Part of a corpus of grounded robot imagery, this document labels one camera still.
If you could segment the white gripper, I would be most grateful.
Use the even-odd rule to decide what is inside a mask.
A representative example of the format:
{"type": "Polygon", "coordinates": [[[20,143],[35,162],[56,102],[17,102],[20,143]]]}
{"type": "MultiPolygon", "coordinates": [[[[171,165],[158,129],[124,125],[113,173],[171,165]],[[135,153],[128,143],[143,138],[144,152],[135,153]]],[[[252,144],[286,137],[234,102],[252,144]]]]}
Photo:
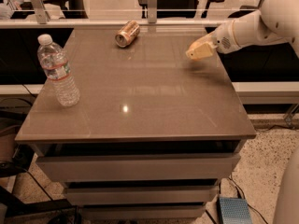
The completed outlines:
{"type": "Polygon", "coordinates": [[[214,33],[204,35],[195,40],[186,55],[193,61],[199,61],[214,54],[216,45],[217,52],[228,54],[241,49],[237,44],[234,35],[234,21],[226,22],[215,29],[214,33]]]}

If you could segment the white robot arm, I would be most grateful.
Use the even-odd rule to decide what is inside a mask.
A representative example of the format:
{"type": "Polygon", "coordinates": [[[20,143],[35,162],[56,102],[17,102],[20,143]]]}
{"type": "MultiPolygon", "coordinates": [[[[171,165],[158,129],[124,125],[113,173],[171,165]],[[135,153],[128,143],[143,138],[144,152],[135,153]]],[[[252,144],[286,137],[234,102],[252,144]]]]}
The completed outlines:
{"type": "MultiPolygon", "coordinates": [[[[299,0],[263,0],[247,15],[228,21],[195,40],[186,51],[191,60],[201,60],[216,51],[227,54],[251,45],[288,43],[299,56],[299,0]]],[[[299,224],[299,148],[284,171],[273,224],[299,224]]]]}

